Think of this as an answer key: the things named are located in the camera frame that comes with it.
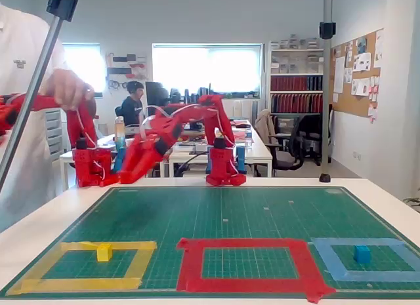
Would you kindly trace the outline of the operator left hand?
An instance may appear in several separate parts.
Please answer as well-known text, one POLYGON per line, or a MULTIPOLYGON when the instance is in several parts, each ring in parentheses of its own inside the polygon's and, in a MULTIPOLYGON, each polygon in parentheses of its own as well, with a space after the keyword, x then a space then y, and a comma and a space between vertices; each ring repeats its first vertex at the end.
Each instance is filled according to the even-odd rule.
POLYGON ((76 110, 81 102, 85 102, 90 115, 96 115, 95 90, 72 70, 54 70, 42 83, 39 93, 53 97, 63 110, 76 110))

